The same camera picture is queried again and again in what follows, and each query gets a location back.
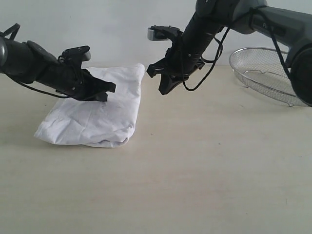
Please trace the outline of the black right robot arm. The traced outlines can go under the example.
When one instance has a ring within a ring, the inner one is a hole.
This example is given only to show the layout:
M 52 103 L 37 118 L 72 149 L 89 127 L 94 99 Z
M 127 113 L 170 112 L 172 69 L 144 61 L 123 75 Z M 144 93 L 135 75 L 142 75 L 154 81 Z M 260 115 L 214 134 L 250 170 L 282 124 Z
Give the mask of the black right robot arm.
M 264 0 L 199 0 L 185 30 L 153 25 L 151 41 L 170 40 L 165 57 L 150 64 L 150 77 L 161 76 L 159 91 L 166 95 L 183 84 L 206 62 L 203 53 L 220 32 L 234 30 L 243 35 L 259 32 L 275 46 L 288 47 L 279 56 L 295 94 L 306 105 L 312 103 L 312 17 L 310 14 L 270 7 Z

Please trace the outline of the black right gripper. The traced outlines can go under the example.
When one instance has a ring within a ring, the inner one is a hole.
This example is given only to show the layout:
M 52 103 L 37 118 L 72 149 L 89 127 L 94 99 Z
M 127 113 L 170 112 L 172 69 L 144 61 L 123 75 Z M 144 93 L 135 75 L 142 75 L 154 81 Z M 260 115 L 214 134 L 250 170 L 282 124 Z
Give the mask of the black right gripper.
M 148 66 L 147 74 L 151 78 L 161 74 L 158 90 L 162 95 L 167 95 L 183 83 L 184 77 L 189 77 L 197 69 L 201 70 L 204 65 L 201 58 L 193 58 L 184 49 L 182 37 L 177 37 L 167 49 L 165 57 Z

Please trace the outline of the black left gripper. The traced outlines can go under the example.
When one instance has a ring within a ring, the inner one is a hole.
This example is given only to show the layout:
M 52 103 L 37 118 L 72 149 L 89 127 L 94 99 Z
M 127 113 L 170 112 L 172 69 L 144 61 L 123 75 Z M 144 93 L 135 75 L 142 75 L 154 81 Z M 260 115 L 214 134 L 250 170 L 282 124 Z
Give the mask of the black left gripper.
M 86 69 L 55 65 L 55 90 L 79 101 L 106 102 L 106 92 L 114 93 L 116 84 L 96 78 Z

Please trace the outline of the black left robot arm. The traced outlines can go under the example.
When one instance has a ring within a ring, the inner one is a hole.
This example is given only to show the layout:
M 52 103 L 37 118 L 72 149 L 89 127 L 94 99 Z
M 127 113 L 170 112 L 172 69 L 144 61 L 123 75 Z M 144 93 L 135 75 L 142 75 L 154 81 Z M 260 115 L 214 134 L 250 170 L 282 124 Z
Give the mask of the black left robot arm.
M 37 82 L 54 89 L 57 98 L 106 102 L 116 85 L 82 68 L 90 58 L 88 45 L 66 49 L 55 57 L 30 40 L 0 39 L 0 72 L 19 85 L 30 88 Z

